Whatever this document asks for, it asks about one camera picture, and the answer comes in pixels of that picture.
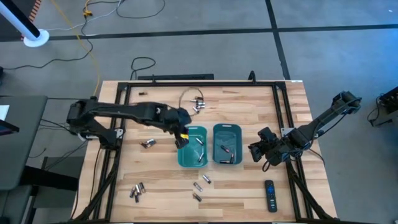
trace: teal bin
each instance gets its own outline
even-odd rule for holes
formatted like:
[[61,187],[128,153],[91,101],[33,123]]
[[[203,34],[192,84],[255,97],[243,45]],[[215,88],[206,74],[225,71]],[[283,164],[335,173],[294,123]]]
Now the teal bin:
[[236,124],[216,124],[213,128],[213,160],[220,164],[220,161],[230,161],[234,154],[233,163],[236,165],[242,162],[242,129]]
[[182,149],[177,150],[178,164],[182,167],[200,168],[207,165],[207,130],[201,126],[188,127],[189,143]]

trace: white lamp base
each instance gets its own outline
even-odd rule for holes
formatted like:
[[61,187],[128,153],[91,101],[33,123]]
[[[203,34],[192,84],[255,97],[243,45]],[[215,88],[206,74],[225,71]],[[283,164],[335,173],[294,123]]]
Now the white lamp base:
[[40,47],[47,43],[50,38],[49,32],[47,30],[39,29],[40,31],[40,36],[37,40],[29,40],[28,38],[24,37],[24,44],[27,47]]

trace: wooden tabletop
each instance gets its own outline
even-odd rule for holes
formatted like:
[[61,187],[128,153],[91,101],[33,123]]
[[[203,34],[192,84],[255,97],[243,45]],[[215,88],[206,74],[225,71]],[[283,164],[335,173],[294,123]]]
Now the wooden tabletop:
[[[99,101],[114,103],[117,81],[103,82]],[[305,89],[302,82],[286,82],[290,107],[295,126],[312,120]],[[132,89],[130,102],[156,101],[170,106],[178,106],[178,98],[185,87],[137,87]],[[261,170],[265,159],[252,161],[248,145],[259,141],[257,132],[270,127],[279,136],[275,104],[271,87],[201,87],[206,101],[206,109],[193,117],[192,125],[207,129],[207,149],[209,163],[201,169],[186,169],[177,162],[177,148],[174,136],[163,131],[126,122],[126,133],[121,152],[118,181],[111,215],[112,222],[270,222],[294,221],[294,210],[290,196],[285,164]],[[189,99],[198,92],[190,90],[183,97],[182,107],[193,112]],[[279,94],[281,107],[284,107],[282,94]],[[287,126],[286,114],[284,123]],[[109,118],[97,118],[104,126],[109,126]],[[218,123],[238,124],[243,132],[243,161],[235,166],[221,166],[212,160],[213,126]],[[155,139],[157,144],[144,149],[139,143]],[[78,207],[75,216],[88,205],[90,200],[93,171],[99,142],[88,144],[83,170],[80,176]],[[315,141],[312,149],[320,153]],[[100,179],[104,151],[100,150],[96,166],[95,189]],[[336,216],[325,168],[319,157],[311,152],[302,156],[308,189],[318,203],[331,216]],[[207,184],[202,175],[212,180]],[[267,210],[264,181],[274,181],[278,211]],[[135,184],[143,182],[147,193],[135,203],[129,197]],[[193,183],[203,188],[199,192]],[[192,197],[196,192],[203,200]],[[103,197],[100,217],[108,193]],[[298,193],[302,216],[305,208],[302,196]]]

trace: table leg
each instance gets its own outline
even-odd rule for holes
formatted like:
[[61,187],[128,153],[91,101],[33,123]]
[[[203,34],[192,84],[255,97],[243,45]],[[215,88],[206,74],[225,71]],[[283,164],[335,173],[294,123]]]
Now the table leg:
[[19,184],[54,187],[56,189],[64,190],[77,190],[78,182],[79,179],[74,177],[25,166]]

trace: black remote control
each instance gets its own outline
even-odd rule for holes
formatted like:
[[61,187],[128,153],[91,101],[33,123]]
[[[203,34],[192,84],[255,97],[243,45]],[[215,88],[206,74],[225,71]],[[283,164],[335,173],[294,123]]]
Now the black remote control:
[[267,194],[268,211],[269,212],[278,211],[278,208],[276,207],[274,182],[272,180],[266,180],[266,194]]

